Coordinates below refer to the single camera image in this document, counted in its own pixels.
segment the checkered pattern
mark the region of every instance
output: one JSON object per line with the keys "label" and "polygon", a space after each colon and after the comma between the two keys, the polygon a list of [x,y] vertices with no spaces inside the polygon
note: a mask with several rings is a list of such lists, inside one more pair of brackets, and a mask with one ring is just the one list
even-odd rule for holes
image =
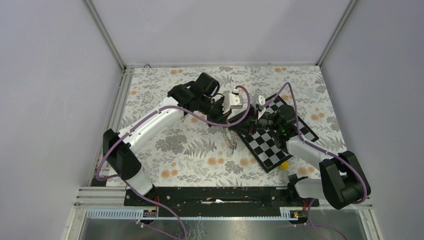
{"label": "checkered pattern", "polygon": [[[287,103],[281,97],[277,97],[266,108],[266,111],[272,114],[283,104]],[[310,141],[315,142],[319,139],[300,117],[299,127],[300,132]],[[238,135],[267,173],[292,157],[292,155],[287,153],[286,148],[278,149],[276,147],[273,140],[274,135],[275,131],[263,129],[258,129],[254,135]]]}

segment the floral tablecloth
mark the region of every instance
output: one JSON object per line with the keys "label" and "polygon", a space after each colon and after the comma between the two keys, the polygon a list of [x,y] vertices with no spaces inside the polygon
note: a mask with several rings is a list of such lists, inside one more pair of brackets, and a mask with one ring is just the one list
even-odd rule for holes
{"label": "floral tablecloth", "polygon": [[[300,117],[320,137],[317,143],[335,152],[345,149],[318,66],[136,68],[121,127],[144,116],[173,86],[196,80],[202,72],[220,82],[221,93],[242,85],[251,95],[269,97],[289,81]],[[280,96],[293,104],[288,88]],[[191,115],[151,138],[136,156],[157,187],[285,186],[288,175],[320,177],[316,168],[296,157],[288,160],[288,169],[277,167],[266,173],[238,136],[225,128],[209,128]],[[115,174],[113,169],[109,171],[109,175],[112,174]],[[106,186],[125,184],[113,178]]]}

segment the gray floor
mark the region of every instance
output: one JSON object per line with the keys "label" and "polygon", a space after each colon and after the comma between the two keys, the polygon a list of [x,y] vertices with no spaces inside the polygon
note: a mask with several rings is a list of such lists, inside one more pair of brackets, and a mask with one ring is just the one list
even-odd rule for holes
{"label": "gray floor", "polygon": [[[315,223],[331,225],[342,231],[348,239],[366,240],[359,215],[354,210],[312,211]],[[184,221],[189,240],[318,240],[320,236],[311,226],[281,227],[288,221],[272,220],[189,220]],[[176,220],[156,220],[152,226],[183,237]],[[335,231],[318,227],[328,240],[342,240]],[[87,219],[83,240],[171,240],[171,237],[151,229],[140,228],[135,221]]]}

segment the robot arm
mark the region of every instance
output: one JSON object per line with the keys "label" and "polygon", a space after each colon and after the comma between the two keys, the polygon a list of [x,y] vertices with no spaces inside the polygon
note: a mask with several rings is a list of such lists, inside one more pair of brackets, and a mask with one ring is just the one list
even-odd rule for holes
{"label": "robot arm", "polygon": [[[159,112],[159,109],[166,106],[179,106],[192,112],[199,111],[207,116],[207,119],[214,123],[227,124],[234,123],[241,118],[243,113],[228,119],[232,109],[241,109],[243,101],[236,89],[233,92],[223,95],[218,100],[213,97],[218,94],[219,83],[206,73],[202,73],[196,81],[174,86],[166,97],[151,113],[158,114],[146,120],[133,132],[130,130],[145,117],[140,118],[127,128],[119,132],[107,130],[103,135],[103,153],[109,149],[125,134],[129,134],[111,152],[107,159],[110,166],[116,171],[120,178],[128,182],[140,194],[149,192],[153,185],[142,170],[142,165],[135,156],[143,147],[146,141],[155,136],[169,124],[184,116],[180,109],[167,109]],[[363,196],[363,189],[358,183],[355,175],[337,160],[326,155],[322,151],[307,145],[300,140],[295,131],[296,116],[293,107],[282,105],[276,113],[270,114],[261,106],[265,104],[262,96],[254,96],[249,113],[239,124],[230,127],[230,130],[242,134],[254,134],[257,129],[273,130],[275,145],[310,163],[321,172],[321,179],[310,179],[302,177],[292,178],[288,185],[298,198],[327,199],[336,209],[341,209]],[[355,155],[349,151],[339,155],[356,169],[366,182],[368,194],[371,192],[368,182],[362,172]]]}

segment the gray wall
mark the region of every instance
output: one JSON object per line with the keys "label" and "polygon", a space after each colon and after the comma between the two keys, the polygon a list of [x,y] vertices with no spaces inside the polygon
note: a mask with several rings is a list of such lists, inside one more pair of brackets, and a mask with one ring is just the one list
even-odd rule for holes
{"label": "gray wall", "polygon": [[0,1],[0,239],[61,237],[119,75],[81,0]]}
{"label": "gray wall", "polygon": [[128,65],[315,63],[349,0],[93,0]]}
{"label": "gray wall", "polygon": [[322,74],[385,240],[422,239],[424,1],[359,1]]}

